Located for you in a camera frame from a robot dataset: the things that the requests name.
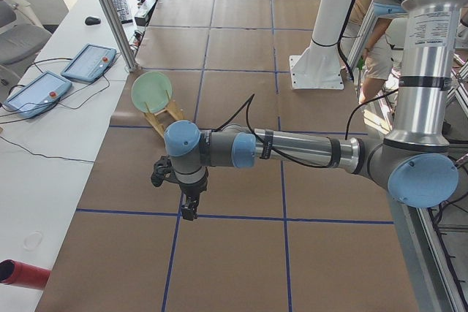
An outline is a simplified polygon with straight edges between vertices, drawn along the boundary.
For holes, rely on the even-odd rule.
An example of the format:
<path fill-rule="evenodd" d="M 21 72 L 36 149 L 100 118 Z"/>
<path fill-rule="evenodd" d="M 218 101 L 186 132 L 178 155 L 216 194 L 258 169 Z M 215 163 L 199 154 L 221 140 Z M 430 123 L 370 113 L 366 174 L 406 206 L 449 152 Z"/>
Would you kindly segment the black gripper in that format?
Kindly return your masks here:
<path fill-rule="evenodd" d="M 203 177 L 195 183 L 181 183 L 180 188 L 186 197 L 186 203 L 181 206 L 181 215 L 184 220 L 197 219 L 197 206 L 200 202 L 200 194 L 207 190 L 208 178 Z"/>

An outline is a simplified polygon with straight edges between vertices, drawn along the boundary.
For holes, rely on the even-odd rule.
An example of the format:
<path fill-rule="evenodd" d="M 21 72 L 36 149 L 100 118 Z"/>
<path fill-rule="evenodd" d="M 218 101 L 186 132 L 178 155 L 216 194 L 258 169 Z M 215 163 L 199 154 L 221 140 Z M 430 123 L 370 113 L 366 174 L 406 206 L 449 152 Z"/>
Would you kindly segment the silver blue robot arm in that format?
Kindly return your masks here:
<path fill-rule="evenodd" d="M 180 186 L 186 220 L 197 218 L 209 167 L 252 167 L 255 159 L 341 168 L 374 181 L 392 198 L 414 208 L 431 208 L 450 198 L 458 186 L 458 170 L 448 158 L 442 125 L 458 21 L 467 0 L 375 1 L 378 16 L 408 17 L 391 131 L 381 140 L 337 140 L 231 122 L 215 130 L 201 130 L 189 121 L 172 123 L 164 134 L 167 153 L 154 165 L 151 182 Z"/>

